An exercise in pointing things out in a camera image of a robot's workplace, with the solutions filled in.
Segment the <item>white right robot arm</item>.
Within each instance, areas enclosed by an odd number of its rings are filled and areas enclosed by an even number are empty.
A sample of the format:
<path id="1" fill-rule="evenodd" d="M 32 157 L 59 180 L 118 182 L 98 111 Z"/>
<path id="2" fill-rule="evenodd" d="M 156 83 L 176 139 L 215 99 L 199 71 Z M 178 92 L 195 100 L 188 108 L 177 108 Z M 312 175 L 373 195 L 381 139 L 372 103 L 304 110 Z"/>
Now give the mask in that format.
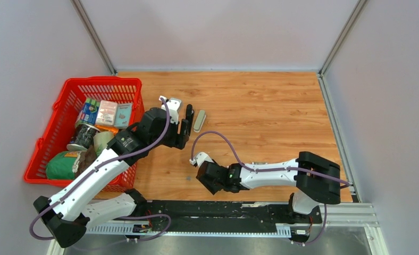
<path id="1" fill-rule="evenodd" d="M 294 186 L 288 217 L 302 222 L 320 205 L 341 202 L 341 187 L 348 183 L 340 178 L 340 166 L 312 152 L 301 151 L 297 158 L 273 164 L 235 163 L 221 166 L 208 154 L 200 152 L 190 159 L 198 167 L 197 180 L 211 194 L 223 190 L 238 193 L 264 186 Z"/>

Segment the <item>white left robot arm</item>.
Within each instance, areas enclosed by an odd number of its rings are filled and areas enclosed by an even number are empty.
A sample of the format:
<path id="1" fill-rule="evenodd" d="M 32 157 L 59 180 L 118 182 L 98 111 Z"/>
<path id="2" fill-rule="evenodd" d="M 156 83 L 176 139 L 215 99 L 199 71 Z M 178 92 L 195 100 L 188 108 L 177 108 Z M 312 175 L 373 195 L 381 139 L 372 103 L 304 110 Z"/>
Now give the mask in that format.
<path id="1" fill-rule="evenodd" d="M 180 102 L 166 100 L 161 107 L 144 112 L 139 122 L 118 132 L 97 159 L 67 187 L 49 197 L 39 196 L 33 203 L 38 215 L 29 226 L 32 237 L 55 240 L 60 247 L 77 243 L 94 226 L 130 216 L 145 217 L 145 198 L 135 189 L 126 190 L 114 199 L 90 201 L 110 181 L 147 157 L 161 145 L 183 149 L 189 140 L 194 109 L 186 106 L 185 117 L 178 121 Z"/>

